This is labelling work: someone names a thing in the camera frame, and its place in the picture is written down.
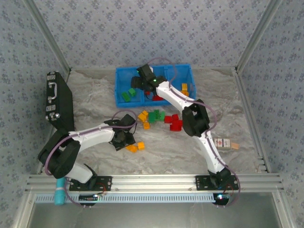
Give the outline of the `blue divided plastic bin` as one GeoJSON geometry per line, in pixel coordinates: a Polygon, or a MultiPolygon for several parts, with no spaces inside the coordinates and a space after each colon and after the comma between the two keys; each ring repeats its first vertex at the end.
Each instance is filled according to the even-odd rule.
{"type": "MultiPolygon", "coordinates": [[[[154,65],[152,66],[156,76],[164,76],[167,80],[173,80],[172,86],[182,90],[181,84],[186,83],[188,85],[189,97],[196,99],[196,86],[191,66],[189,64],[176,64],[177,74],[175,74],[172,65],[154,65]]],[[[137,108],[146,106],[164,106],[170,105],[166,100],[153,101],[152,94],[146,95],[140,89],[136,89],[136,96],[131,97],[128,90],[131,88],[131,79],[134,76],[138,76],[138,66],[132,67],[120,67],[115,72],[115,102],[118,108],[137,108]],[[122,98],[122,92],[127,92],[131,98],[130,102],[124,102],[122,98]]]]}

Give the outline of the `large red lego brick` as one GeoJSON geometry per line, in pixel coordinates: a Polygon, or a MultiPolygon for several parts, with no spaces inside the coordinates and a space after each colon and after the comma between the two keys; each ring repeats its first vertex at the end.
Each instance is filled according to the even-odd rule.
{"type": "Polygon", "coordinates": [[[170,131],[180,132],[182,130],[183,121],[182,120],[173,120],[170,124],[170,131]]]}

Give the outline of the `left circuit board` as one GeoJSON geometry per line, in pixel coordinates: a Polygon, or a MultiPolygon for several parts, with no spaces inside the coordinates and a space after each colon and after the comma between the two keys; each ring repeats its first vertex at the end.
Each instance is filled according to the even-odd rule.
{"type": "Polygon", "coordinates": [[[78,201],[97,201],[98,197],[99,196],[97,194],[92,194],[92,195],[82,194],[79,195],[78,201]]]}

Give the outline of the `circuit board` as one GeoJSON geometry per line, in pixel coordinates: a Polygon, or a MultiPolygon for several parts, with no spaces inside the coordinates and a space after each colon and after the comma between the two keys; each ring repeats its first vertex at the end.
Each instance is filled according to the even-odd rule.
{"type": "Polygon", "coordinates": [[[228,194],[214,193],[213,198],[215,200],[213,203],[214,205],[226,206],[229,202],[230,196],[228,194]]]}
{"type": "Polygon", "coordinates": [[[98,197],[99,196],[97,194],[92,194],[92,195],[82,194],[79,195],[78,201],[97,201],[98,197]]]}

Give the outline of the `black hard case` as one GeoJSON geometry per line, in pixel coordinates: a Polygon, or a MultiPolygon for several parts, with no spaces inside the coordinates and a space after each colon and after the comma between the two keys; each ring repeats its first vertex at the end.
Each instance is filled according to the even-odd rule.
{"type": "Polygon", "coordinates": [[[57,71],[47,74],[45,119],[56,129],[75,130],[72,92],[57,71]]]}

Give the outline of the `teal cylinder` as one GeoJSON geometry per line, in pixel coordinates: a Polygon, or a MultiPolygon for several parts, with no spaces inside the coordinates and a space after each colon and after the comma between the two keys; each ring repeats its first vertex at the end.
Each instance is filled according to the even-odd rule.
{"type": "Polygon", "coordinates": [[[65,203],[65,178],[57,179],[56,182],[56,188],[55,188],[55,194],[54,194],[54,204],[56,206],[61,206],[65,203]]]}

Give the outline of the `small printed card box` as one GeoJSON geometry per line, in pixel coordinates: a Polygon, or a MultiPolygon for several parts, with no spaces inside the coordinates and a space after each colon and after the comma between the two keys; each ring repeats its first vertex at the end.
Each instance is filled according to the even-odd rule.
{"type": "Polygon", "coordinates": [[[217,149],[220,150],[231,149],[231,140],[228,138],[214,138],[213,141],[217,149]]]}

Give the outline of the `right circuit board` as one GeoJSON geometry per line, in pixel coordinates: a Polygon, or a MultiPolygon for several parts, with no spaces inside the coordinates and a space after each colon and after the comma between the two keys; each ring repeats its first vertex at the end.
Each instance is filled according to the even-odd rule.
{"type": "Polygon", "coordinates": [[[229,202],[230,196],[228,194],[214,193],[213,198],[215,200],[213,203],[214,205],[226,206],[229,202]]]}

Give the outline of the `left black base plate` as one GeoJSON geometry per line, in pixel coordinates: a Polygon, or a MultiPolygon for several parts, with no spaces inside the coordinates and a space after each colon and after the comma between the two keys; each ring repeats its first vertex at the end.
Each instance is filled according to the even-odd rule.
{"type": "Polygon", "coordinates": [[[88,182],[81,183],[72,179],[70,191],[110,191],[112,185],[112,176],[92,176],[88,182]]]}

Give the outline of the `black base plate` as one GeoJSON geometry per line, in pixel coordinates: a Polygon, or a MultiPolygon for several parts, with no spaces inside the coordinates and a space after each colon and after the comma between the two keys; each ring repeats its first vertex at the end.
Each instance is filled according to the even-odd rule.
{"type": "Polygon", "coordinates": [[[110,191],[112,185],[112,176],[92,176],[88,182],[81,183],[72,179],[70,191],[110,191]]]}
{"type": "Polygon", "coordinates": [[[210,175],[195,176],[197,190],[239,190],[237,179],[234,175],[229,176],[226,180],[216,180],[210,175]]]}

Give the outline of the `long aluminium base rail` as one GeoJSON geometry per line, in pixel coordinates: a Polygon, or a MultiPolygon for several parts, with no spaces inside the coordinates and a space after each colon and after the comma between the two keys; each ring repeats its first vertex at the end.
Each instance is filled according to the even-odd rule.
{"type": "MultiPolygon", "coordinates": [[[[112,175],[108,193],[193,193],[197,192],[195,174],[112,175]]],[[[239,190],[203,190],[205,192],[274,192],[284,190],[279,174],[250,173],[237,175],[239,190]]]]}

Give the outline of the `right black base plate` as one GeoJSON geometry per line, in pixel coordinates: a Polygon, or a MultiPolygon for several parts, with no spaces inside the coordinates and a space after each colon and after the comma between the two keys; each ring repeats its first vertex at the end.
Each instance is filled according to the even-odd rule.
{"type": "Polygon", "coordinates": [[[226,180],[216,180],[210,175],[195,176],[197,190],[239,190],[237,179],[234,175],[229,176],[226,180]]]}

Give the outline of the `aluminium corner post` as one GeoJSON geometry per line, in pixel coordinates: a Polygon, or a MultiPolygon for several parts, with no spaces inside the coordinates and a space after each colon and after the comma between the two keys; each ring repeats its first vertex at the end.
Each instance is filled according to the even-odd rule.
{"type": "Polygon", "coordinates": [[[246,48],[244,49],[241,57],[237,65],[235,66],[236,72],[240,74],[244,67],[246,66],[247,62],[249,61],[251,55],[253,54],[255,48],[259,44],[264,32],[266,31],[267,27],[271,23],[275,13],[277,12],[279,6],[282,4],[283,0],[270,0],[268,5],[266,6],[261,18],[258,21],[258,24],[251,35],[246,48]]]}
{"type": "Polygon", "coordinates": [[[51,50],[55,54],[59,64],[62,66],[64,72],[69,75],[70,66],[66,61],[63,52],[61,51],[59,45],[57,44],[51,30],[48,28],[42,14],[40,13],[38,7],[36,6],[34,0],[23,0],[24,4],[28,8],[31,16],[35,20],[37,26],[39,27],[41,33],[43,34],[45,40],[49,44],[51,50]]]}

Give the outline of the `aluminium frame leg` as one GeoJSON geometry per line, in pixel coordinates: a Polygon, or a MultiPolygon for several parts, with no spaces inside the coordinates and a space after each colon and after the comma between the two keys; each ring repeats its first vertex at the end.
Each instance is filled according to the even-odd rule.
{"type": "Polygon", "coordinates": [[[282,228],[294,228],[292,214],[285,194],[283,192],[276,191],[272,192],[272,196],[282,228]]]}
{"type": "Polygon", "coordinates": [[[35,193],[25,193],[15,214],[12,228],[27,228],[35,204],[35,193]]]}

